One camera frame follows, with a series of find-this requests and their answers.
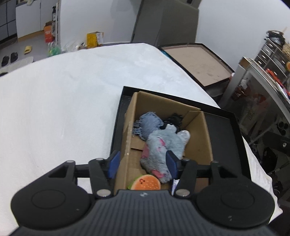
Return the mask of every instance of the circular pad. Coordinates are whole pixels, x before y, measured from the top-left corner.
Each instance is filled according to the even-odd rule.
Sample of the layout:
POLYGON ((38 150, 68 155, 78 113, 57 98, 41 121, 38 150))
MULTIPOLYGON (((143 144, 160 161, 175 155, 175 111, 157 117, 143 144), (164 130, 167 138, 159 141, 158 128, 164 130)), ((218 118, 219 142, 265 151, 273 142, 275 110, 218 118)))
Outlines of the circular pad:
POLYGON ((35 181, 18 191, 11 210, 19 225, 38 230, 62 228, 78 221, 90 207, 88 193, 61 178, 35 181))
POLYGON ((197 195, 197 206, 211 221, 230 228, 267 224, 274 212, 272 196, 249 180, 225 178, 197 195))

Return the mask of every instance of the white table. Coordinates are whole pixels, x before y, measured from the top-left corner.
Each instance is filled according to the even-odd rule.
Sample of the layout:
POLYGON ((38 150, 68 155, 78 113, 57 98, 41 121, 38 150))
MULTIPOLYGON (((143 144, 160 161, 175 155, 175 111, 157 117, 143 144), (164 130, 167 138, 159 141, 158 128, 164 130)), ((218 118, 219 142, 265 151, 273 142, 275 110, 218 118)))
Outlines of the white table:
MULTIPOLYGON (((218 107, 181 68, 147 44, 66 53, 0 77, 0 235, 17 223, 14 193, 66 160, 108 157, 123 86, 179 96, 218 107)), ((245 142, 252 181, 273 196, 245 142)), ((79 181, 89 190, 87 182, 79 181)), ((281 213, 278 205, 273 217, 281 213)))

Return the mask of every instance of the metal drawer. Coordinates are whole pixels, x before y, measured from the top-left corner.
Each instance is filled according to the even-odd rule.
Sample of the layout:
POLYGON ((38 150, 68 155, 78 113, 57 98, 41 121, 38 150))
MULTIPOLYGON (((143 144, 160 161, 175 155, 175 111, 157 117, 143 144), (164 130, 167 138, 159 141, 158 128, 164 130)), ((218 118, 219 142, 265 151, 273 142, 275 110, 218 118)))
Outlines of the metal drawer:
POLYGON ((266 65, 266 63, 259 56, 256 57, 255 62, 257 62, 258 65, 262 68, 264 68, 264 66, 266 65))
POLYGON ((264 61, 264 62, 268 62, 270 57, 264 52, 264 51, 260 51, 258 56, 264 61))
POLYGON ((276 45, 270 40, 270 39, 267 39, 266 43, 265 43, 272 51, 275 51, 276 50, 276 45))
POLYGON ((264 45, 262 47, 262 50, 264 53, 266 53, 269 57, 274 53, 267 45, 264 45))
POLYGON ((286 67, 286 63, 288 62, 288 58, 280 50, 277 50, 274 53, 272 60, 284 72, 285 75, 288 75, 289 71, 287 70, 287 67, 286 67))
POLYGON ((278 79, 283 83, 287 76, 282 72, 282 70, 276 65, 276 63, 270 59, 265 69, 269 68, 274 74, 278 77, 278 79))

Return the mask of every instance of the white wall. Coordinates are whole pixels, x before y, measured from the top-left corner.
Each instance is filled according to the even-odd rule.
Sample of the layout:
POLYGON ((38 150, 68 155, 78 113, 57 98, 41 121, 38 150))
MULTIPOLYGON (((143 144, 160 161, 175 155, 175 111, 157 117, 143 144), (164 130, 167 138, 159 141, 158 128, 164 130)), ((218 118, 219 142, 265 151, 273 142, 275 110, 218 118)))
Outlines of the white wall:
POLYGON ((141 0, 61 0, 61 47, 104 32, 104 43, 130 42, 141 0))
POLYGON ((196 42, 203 43, 236 69, 240 59, 254 58, 268 30, 290 40, 290 9, 280 0, 202 0, 196 42))

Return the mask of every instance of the plastic bag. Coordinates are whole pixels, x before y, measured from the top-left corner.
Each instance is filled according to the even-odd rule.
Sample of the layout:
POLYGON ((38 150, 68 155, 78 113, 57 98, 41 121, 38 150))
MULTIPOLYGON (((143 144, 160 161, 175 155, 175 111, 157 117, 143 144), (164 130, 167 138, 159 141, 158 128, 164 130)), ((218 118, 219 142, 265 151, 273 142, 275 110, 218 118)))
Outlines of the plastic bag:
POLYGON ((82 47, 84 47, 84 42, 78 44, 77 42, 71 43, 71 44, 66 44, 63 48, 62 51, 63 52, 75 52, 79 49, 82 49, 82 47))
POLYGON ((50 42, 48 44, 48 56, 51 57, 58 54, 61 54, 60 47, 55 42, 50 42))

